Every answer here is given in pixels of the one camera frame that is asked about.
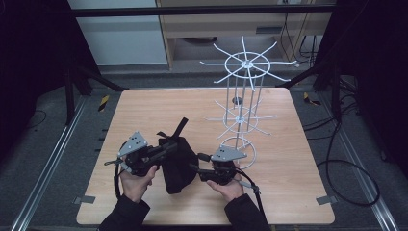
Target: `floor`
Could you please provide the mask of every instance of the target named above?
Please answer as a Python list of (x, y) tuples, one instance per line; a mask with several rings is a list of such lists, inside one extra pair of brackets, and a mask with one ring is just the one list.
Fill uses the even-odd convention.
[[(245, 42), (247, 49), (263, 52), (273, 45), (274, 39), (245, 38)], [(220, 66), (204, 66), (200, 61), (219, 63), (225, 60), (225, 54), (216, 50), (211, 43), (180, 39), (177, 46), (171, 70), (141, 71), (120, 76), (111, 73), (105, 77), (131, 89), (223, 85), (215, 84), (214, 81), (225, 76), (224, 69)], [(234, 54), (242, 51), (242, 40), (218, 38), (217, 46)], [(303, 49), (307, 51), (310, 47), (305, 45)], [(278, 60), (280, 53), (272, 49), (268, 58)], [(273, 73), (283, 78), (293, 78), (309, 67), (308, 62), (300, 66), (282, 64)], [(343, 77), (352, 85), (352, 77)], [(352, 97), (346, 96), (350, 92), (342, 92), (345, 96), (342, 104), (343, 123), (333, 144), (330, 144), (336, 125), (330, 120), (330, 89), (314, 92), (311, 87), (314, 79), (311, 76), (290, 88), (290, 91), (316, 163), (325, 161), (327, 155), (330, 155), (330, 159), (347, 160), (365, 169), (371, 178), (350, 164), (334, 163), (330, 164), (329, 177), (333, 183), (330, 185), (324, 166), (319, 167), (328, 194), (338, 200), (332, 204), (335, 222), (327, 226), (298, 224), (275, 225), (274, 228), (408, 230), (407, 179), (395, 163), (381, 160), (381, 150), (359, 115), (358, 105), (354, 104)], [(79, 205), (73, 203), (73, 200), (85, 193), (120, 92), (114, 92), (97, 82), (90, 82), (93, 86), (90, 96), (80, 96), (76, 92), (79, 116), (75, 125), (70, 127), (64, 125), (64, 88), (46, 93), (38, 100), (38, 110), (20, 141), (13, 147), (13, 158), (1, 166), (0, 230), (9, 230), (13, 224), (28, 227), (29, 230), (94, 230), (95, 227), (84, 227), (76, 223)], [(274, 78), (267, 78), (265, 86), (279, 83)], [(310, 101), (305, 101), (305, 92), (309, 94)], [(105, 95), (110, 96), (107, 107), (99, 112), (97, 109)], [(61, 143), (64, 138), (67, 138), (67, 143)], [(45, 184), (37, 184), (38, 179)], [(365, 206), (377, 196), (375, 183), (371, 179), (378, 184), (381, 196), (374, 205)], [(333, 188), (342, 195), (334, 193)], [(24, 207), (25, 205), (31, 205), (31, 209)]]

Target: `hand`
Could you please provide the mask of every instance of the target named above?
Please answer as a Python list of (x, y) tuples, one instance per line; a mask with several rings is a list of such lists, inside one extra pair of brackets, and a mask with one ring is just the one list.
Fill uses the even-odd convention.
[(243, 186), (240, 184), (241, 176), (237, 173), (228, 184), (221, 186), (212, 180), (208, 180), (207, 184), (214, 190), (224, 197), (227, 202), (238, 198), (243, 195)]
[(143, 177), (132, 175), (127, 171), (123, 171), (120, 174), (123, 194), (125, 194), (132, 201), (139, 203), (147, 190), (147, 186), (152, 185), (152, 179), (154, 178), (157, 169), (157, 166), (152, 166), (147, 174)]

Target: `black pouch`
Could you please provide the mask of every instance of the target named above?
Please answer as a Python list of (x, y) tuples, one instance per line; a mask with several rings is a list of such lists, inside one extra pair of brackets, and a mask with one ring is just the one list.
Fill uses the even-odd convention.
[(177, 151), (169, 154), (162, 162), (162, 170), (168, 194), (179, 193), (194, 180), (196, 175), (196, 172), (191, 169), (190, 164), (198, 166), (198, 157), (187, 143), (187, 140), (184, 137), (180, 137), (180, 133), (188, 121), (188, 119), (183, 117), (171, 137), (163, 132), (157, 134), (163, 137), (159, 139), (159, 145), (168, 142), (177, 142)]

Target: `black sleeve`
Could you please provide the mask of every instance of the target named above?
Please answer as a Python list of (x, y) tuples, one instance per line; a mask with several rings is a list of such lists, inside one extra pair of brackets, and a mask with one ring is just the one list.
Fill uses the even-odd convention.
[(235, 231), (270, 231), (267, 220), (248, 194), (231, 200), (224, 210)]
[(123, 195), (114, 210), (102, 221), (100, 231), (139, 231), (150, 207), (141, 200), (139, 203)]

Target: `wooden table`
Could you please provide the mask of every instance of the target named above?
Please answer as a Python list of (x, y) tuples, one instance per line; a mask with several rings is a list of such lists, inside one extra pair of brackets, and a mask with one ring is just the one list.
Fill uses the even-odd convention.
[[(316, 199), (326, 196), (316, 163), (304, 135), (291, 95), (287, 89), (263, 88), (257, 130), (245, 137), (253, 142), (257, 157), (245, 173), (260, 187), (263, 206), (270, 224), (329, 224), (334, 221), (330, 204), (318, 205)], [(214, 154), (228, 137), (220, 136), (226, 127), (222, 121), (206, 118), (222, 117), (226, 89), (160, 89), (126, 90), (122, 93), (111, 126), (102, 146), (86, 192), (95, 196), (93, 204), (83, 203), (77, 221), (99, 224), (116, 204), (113, 176), (115, 167), (104, 166), (114, 160), (119, 147), (140, 131), (150, 145), (158, 145), (156, 134), (171, 135), (182, 117), (189, 119), (181, 136), (194, 152)], [(249, 162), (250, 156), (241, 161)], [(200, 161), (200, 168), (210, 169)], [(251, 189), (245, 191), (256, 203)], [(198, 175), (181, 193), (167, 194), (163, 173), (159, 170), (144, 195), (151, 211), (145, 224), (156, 225), (221, 225), (229, 224), (224, 214), (225, 202)]]

